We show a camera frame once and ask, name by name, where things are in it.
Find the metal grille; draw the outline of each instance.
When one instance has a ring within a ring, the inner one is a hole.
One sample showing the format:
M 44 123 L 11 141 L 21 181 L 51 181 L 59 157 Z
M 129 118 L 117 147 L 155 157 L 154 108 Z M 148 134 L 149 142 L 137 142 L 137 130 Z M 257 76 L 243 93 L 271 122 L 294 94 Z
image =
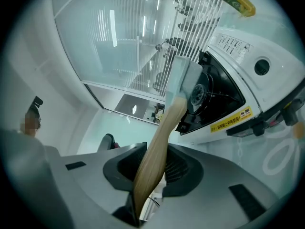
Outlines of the metal grille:
M 154 1 L 157 2 L 157 7 L 161 8 L 160 0 Z M 157 42 L 154 38 L 154 32 L 157 20 L 155 20 L 152 30 L 152 23 L 148 26 L 149 16 L 144 15 L 147 0 L 116 0 L 116 2 L 121 3 L 120 7 L 124 10 L 123 14 L 126 15 L 126 35 L 129 35 L 130 40 L 139 42 L 138 47 L 152 48 L 152 52 L 146 55 L 144 59 L 144 66 L 138 67 L 139 71 L 133 72 L 124 86 L 158 94 L 161 98 L 164 98 L 174 56 L 186 56 L 192 61 L 198 61 L 199 51 L 205 50 L 207 42 L 219 21 L 222 2 L 221 0 L 178 0 L 181 10 L 176 11 L 173 21 L 168 20 L 163 29 L 159 28 L 159 30 L 162 30 L 161 39 L 163 41 L 158 42 L 162 44 L 166 41 L 168 47 L 163 52 L 164 54 L 155 50 Z M 182 9 L 187 6 L 193 8 L 193 10 L 187 11 L 187 9 L 184 9 L 183 12 Z M 155 18 L 157 18 L 158 10 L 156 8 L 155 11 L 152 11 Z M 179 14 L 185 17 L 183 24 L 179 21 Z M 171 40 L 171 38 L 180 38 L 180 40 Z

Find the white wall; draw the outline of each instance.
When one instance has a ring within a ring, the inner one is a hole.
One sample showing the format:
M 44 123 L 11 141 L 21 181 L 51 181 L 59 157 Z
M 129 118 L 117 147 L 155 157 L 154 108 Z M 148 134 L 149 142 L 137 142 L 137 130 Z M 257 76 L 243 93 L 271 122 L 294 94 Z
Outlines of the white wall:
M 0 71 L 0 128 L 19 130 L 35 93 L 19 77 L 6 58 Z
M 16 24 L 4 59 L 7 87 L 1 89 L 1 96 L 13 100 L 13 107 L 6 104 L 7 117 L 2 126 L 13 116 L 13 123 L 4 127 L 18 128 L 18 119 L 20 122 L 38 96 L 43 105 L 39 108 L 41 129 L 36 138 L 56 147 L 61 155 L 75 154 L 81 142 L 78 136 L 84 135 L 99 106 L 63 50 L 51 0 L 36 0 L 29 6 Z
M 124 93 L 97 86 L 89 86 L 93 94 L 106 109 L 114 110 Z
M 91 122 L 77 154 L 95 153 L 102 138 L 110 133 L 120 146 L 147 142 L 150 144 L 158 125 L 134 119 L 115 112 L 99 110 Z M 179 133 L 173 131 L 169 143 L 178 144 Z

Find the wooden stick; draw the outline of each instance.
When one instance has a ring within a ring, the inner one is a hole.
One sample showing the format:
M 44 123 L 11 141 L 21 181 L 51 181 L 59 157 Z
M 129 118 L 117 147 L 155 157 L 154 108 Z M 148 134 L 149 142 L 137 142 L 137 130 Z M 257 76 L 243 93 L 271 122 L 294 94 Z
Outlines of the wooden stick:
M 148 196 L 162 179 L 165 170 L 168 138 L 186 113 L 186 109 L 186 99 L 176 97 L 162 117 L 162 121 L 140 163 L 133 182 L 133 200 L 137 218 L 140 217 Z
M 304 128 L 303 122 L 298 122 L 295 125 L 293 125 L 292 130 L 293 130 L 294 137 L 296 139 L 300 140 L 304 137 L 305 128 Z

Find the white machine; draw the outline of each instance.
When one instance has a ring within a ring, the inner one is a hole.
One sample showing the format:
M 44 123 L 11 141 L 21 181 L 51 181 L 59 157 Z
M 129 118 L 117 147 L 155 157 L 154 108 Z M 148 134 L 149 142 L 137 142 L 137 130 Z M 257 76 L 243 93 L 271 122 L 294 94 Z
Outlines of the white machine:
M 305 66 L 289 51 L 258 35 L 216 27 L 199 57 L 203 73 L 177 131 L 181 143 L 229 135 L 262 135 L 304 104 Z
M 264 227 L 286 198 L 233 162 L 168 145 L 162 204 L 148 222 L 136 219 L 132 188 L 146 143 L 60 157 L 56 148 L 2 131 L 1 158 L 12 187 L 48 228 Z

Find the person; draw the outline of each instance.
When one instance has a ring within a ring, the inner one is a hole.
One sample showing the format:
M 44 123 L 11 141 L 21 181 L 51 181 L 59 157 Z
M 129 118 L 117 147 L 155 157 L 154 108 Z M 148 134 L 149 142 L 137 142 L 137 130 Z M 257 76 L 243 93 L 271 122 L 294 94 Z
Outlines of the person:
M 169 78 L 169 72 L 171 71 L 171 65 L 167 65 L 165 63 L 165 68 L 163 72 L 160 72 L 156 75 L 156 81 L 152 84 L 152 87 L 155 91 L 157 91 L 160 96 L 165 95 L 165 88 L 167 85 L 167 81 Z
M 25 135 L 35 137 L 37 131 L 41 127 L 41 118 L 38 108 L 32 104 L 24 116 L 24 120 L 20 125 L 20 131 Z
M 181 13 L 181 14 L 183 14 L 183 15 L 186 15 L 186 16 L 188 16 L 189 11 L 193 11 L 193 8 L 190 7 L 190 6 L 186 6 L 185 9 L 180 9 L 180 8 L 177 8 L 177 7 L 175 7 L 175 9 L 176 9 L 179 13 Z
M 195 33 L 199 33 L 199 30 L 204 30 L 204 29 L 208 29 L 212 26 L 216 26 L 218 21 L 219 21 L 220 17 L 217 18 L 217 22 L 215 22 L 215 19 L 212 19 L 212 20 L 208 20 L 208 21 L 204 21 L 203 24 L 201 22 L 197 23 L 197 24 L 193 24 L 193 23 L 189 23 L 189 22 L 186 22 L 184 24 L 184 28 L 183 28 L 183 25 L 182 24 L 178 24 L 178 28 L 180 28 L 181 31 L 192 31 L 192 32 L 195 32 Z
M 193 49 L 192 47 L 188 46 L 188 43 L 185 42 L 183 39 L 176 37 L 166 39 L 162 44 L 156 45 L 155 48 L 159 52 L 162 49 L 166 50 L 166 53 L 165 55 L 163 55 L 163 58 L 168 59 L 168 64 L 171 64 L 173 62 L 173 58 L 177 53 L 178 55 L 184 57 L 192 57 L 198 52 L 198 48 Z

